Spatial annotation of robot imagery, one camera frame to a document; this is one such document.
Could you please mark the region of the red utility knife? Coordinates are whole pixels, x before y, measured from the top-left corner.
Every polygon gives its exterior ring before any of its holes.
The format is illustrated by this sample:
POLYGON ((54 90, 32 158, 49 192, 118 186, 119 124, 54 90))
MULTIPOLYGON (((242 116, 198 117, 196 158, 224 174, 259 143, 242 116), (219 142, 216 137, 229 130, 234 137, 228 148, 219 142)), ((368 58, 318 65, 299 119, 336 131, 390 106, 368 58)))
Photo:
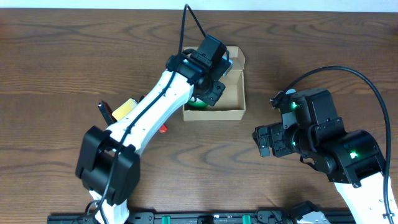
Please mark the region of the red utility knife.
MULTIPOLYGON (((142 95, 139 99, 139 101, 142 101, 144 99, 144 97, 146 97, 146 95, 142 95)), ((165 124, 163 124, 160 128, 159 128, 159 132, 160 133, 166 133, 168 131, 168 128, 166 127, 165 124)))

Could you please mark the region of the red black stapler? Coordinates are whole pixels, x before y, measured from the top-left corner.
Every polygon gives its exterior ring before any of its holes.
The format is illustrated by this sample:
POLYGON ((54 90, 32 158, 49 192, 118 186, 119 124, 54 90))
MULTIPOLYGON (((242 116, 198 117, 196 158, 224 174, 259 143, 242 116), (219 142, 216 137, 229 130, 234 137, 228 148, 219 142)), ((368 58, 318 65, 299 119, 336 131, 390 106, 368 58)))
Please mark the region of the red black stapler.
POLYGON ((108 126, 115 123, 115 118, 112 116, 112 114, 111 114, 112 111, 111 111, 109 105, 107 104, 107 102, 101 100, 98 103, 98 109, 108 126))

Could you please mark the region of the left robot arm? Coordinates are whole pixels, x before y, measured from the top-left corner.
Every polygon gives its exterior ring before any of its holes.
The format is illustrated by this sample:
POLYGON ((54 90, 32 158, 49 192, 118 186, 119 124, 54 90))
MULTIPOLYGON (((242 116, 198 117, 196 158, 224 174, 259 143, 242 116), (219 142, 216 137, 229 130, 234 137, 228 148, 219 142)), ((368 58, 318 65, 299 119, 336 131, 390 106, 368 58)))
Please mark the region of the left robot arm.
POLYGON ((192 98, 214 106, 232 68, 227 47, 208 35, 197 49, 171 56, 155 87, 105 130, 93 126, 83 136, 75 174, 93 197, 87 211, 98 223, 125 223, 127 199, 140 179, 141 155, 167 119, 192 98))

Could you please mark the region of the cardboard box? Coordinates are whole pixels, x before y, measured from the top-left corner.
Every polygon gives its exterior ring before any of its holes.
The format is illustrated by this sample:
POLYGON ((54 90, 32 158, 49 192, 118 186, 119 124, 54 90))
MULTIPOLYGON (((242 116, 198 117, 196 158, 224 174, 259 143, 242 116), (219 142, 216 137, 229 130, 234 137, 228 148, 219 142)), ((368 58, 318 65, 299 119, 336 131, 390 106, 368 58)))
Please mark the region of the cardboard box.
POLYGON ((214 106, 195 108, 190 105, 182 107, 184 121, 234 121, 242 120, 246 112, 244 93, 244 64, 246 58, 237 46, 227 46, 229 59, 233 67, 220 82, 225 84, 220 99, 214 106))

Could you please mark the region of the yellow sticky note pad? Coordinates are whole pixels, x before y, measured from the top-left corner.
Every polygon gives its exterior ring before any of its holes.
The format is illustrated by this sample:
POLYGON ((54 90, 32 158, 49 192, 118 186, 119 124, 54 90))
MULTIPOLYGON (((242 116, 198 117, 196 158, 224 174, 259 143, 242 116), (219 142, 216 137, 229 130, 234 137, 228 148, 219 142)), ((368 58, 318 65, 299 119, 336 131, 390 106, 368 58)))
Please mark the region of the yellow sticky note pad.
POLYGON ((123 119, 127 114, 129 114, 136 106, 138 105, 137 101, 130 98, 126 102, 124 102, 119 108, 114 110, 111 115, 116 121, 123 119))

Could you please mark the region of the green tape roll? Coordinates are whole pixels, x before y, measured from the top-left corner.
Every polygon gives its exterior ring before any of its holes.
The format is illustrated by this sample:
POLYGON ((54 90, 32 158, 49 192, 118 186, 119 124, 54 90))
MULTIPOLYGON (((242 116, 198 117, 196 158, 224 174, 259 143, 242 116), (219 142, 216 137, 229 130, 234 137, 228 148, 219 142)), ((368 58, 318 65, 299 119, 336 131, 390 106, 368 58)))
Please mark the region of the green tape roll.
POLYGON ((208 106, 207 103, 196 98, 195 96, 190 98, 190 100, 187 102, 187 105, 193 110, 203 110, 208 106))

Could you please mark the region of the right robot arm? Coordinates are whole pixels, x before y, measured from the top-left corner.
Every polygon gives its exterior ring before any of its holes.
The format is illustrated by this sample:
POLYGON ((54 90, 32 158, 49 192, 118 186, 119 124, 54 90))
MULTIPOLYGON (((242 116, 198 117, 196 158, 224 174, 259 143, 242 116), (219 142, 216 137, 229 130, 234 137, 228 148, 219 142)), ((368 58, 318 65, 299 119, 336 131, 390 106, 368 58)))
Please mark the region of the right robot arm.
POLYGON ((334 183, 356 223, 397 221, 377 141, 362 129, 345 131, 328 90, 289 90, 279 112, 279 123, 258 126, 252 134, 262 157, 298 154, 301 163, 334 183))

